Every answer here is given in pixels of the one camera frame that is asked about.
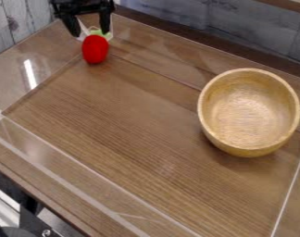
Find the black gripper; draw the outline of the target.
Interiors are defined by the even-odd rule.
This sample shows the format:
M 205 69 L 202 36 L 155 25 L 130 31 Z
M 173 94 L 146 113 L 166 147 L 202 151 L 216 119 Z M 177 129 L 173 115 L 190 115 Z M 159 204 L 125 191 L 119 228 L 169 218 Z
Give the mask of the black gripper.
M 74 37 L 81 34 L 78 19 L 74 15 L 99 13 L 99 25 L 103 34 L 110 29 L 110 12 L 115 9 L 113 0 L 50 0 L 54 12 Z

